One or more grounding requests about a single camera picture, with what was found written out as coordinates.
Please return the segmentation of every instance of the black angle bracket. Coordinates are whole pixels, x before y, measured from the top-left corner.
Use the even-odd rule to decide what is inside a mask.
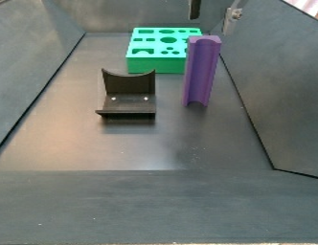
[[[155,70],[141,75],[117,75],[102,70],[106,96],[102,110],[95,112],[103,117],[110,115],[154,116]]]

